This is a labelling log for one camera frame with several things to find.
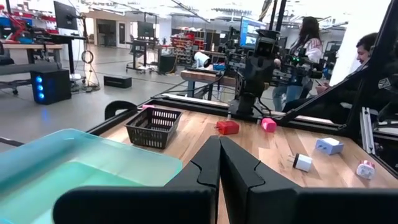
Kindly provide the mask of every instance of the jeans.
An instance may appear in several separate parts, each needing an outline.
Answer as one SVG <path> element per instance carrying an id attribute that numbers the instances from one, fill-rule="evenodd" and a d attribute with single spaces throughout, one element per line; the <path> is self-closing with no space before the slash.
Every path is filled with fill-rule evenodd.
<path id="1" fill-rule="evenodd" d="M 274 102 L 275 111 L 281 112 L 282 106 L 282 95 L 286 94 L 286 103 L 297 100 L 303 90 L 302 86 L 290 85 L 290 86 L 278 86 L 272 91 L 272 100 Z"/>

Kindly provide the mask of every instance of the white power adapter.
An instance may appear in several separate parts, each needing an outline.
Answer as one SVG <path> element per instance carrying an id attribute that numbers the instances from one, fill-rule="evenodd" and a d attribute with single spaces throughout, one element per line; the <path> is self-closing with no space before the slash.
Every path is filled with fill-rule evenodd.
<path id="1" fill-rule="evenodd" d="M 312 165 L 312 158 L 308 156 L 296 154 L 293 161 L 293 168 L 308 172 Z"/>

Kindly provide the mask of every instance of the black box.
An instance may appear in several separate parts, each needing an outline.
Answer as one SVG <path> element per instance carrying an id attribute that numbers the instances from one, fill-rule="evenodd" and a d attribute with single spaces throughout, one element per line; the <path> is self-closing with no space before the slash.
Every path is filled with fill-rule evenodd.
<path id="1" fill-rule="evenodd" d="M 130 88 L 132 78 L 121 75 L 104 75 L 104 85 L 119 88 Z"/>
<path id="2" fill-rule="evenodd" d="M 36 103 L 50 105 L 72 97 L 69 70 L 30 71 Z"/>

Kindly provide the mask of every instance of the person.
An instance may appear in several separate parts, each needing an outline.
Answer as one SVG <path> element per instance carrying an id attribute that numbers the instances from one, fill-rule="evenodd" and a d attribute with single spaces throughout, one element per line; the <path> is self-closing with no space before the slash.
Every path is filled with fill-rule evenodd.
<path id="1" fill-rule="evenodd" d="M 306 49 L 305 55 L 309 60 L 319 63 L 322 56 L 322 42 L 319 34 L 319 23 L 314 17 L 304 17 L 300 26 L 298 39 L 290 48 L 289 54 L 298 55 L 301 48 Z M 280 65 L 280 61 L 276 60 L 275 64 Z M 308 78 L 303 79 L 304 86 L 311 86 L 312 82 Z M 272 100 L 275 110 L 282 111 L 282 95 L 286 94 L 286 102 L 296 100 L 302 93 L 303 87 L 298 85 L 278 86 L 272 92 Z"/>
<path id="2" fill-rule="evenodd" d="M 370 50 L 371 47 L 374 45 L 377 39 L 377 33 L 372 33 L 365 35 L 362 37 L 358 44 L 356 45 L 357 48 L 357 60 L 361 63 L 365 63 L 366 61 L 369 60 L 370 56 Z M 398 62 L 392 62 L 386 65 L 382 73 L 388 75 L 388 74 L 393 74 L 398 72 Z M 357 90 L 359 88 L 360 82 L 357 83 L 352 83 L 350 85 L 347 85 L 346 87 L 343 87 L 340 91 L 337 91 L 334 95 L 331 96 L 325 96 L 325 100 L 322 103 L 319 103 L 317 105 L 314 105 L 311 108 L 308 108 L 303 112 L 302 115 L 304 116 L 312 116 L 312 117 L 317 117 L 317 118 L 323 118 L 323 119 L 328 119 L 333 123 L 336 124 L 345 124 L 348 116 L 350 109 L 345 108 L 342 103 L 348 103 L 348 104 L 353 104 L 356 98 Z M 321 86 L 317 86 L 317 93 L 323 93 L 327 89 L 329 89 L 330 86 L 327 83 L 324 83 Z M 391 99 L 390 93 L 384 90 L 376 90 L 377 85 L 375 85 L 374 90 L 369 90 L 369 91 L 375 91 L 376 94 L 366 101 L 363 106 L 374 109 L 376 111 L 380 111 L 385 107 L 388 102 Z M 288 112 L 294 108 L 297 108 L 301 106 L 302 104 L 306 103 L 308 100 L 311 98 L 307 99 L 299 99 L 299 100 L 294 100 L 291 102 L 288 102 L 285 105 L 285 108 L 283 112 Z"/>

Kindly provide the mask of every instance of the woman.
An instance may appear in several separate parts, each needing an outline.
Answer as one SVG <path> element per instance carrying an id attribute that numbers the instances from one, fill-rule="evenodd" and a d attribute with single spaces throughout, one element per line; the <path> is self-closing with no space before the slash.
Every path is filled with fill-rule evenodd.
<path id="1" fill-rule="evenodd" d="M 305 48 L 307 51 L 305 55 L 309 60 L 319 63 L 322 56 L 322 42 L 319 35 L 319 23 L 314 17 L 304 17 L 302 25 L 300 26 L 300 33 L 298 39 L 290 48 L 289 54 L 298 55 L 299 50 Z M 312 89 L 312 82 L 309 78 L 303 78 L 304 88 Z M 272 100 L 276 111 L 282 111 L 282 95 L 286 94 L 286 103 L 299 98 L 303 86 L 278 86 L 272 92 Z"/>

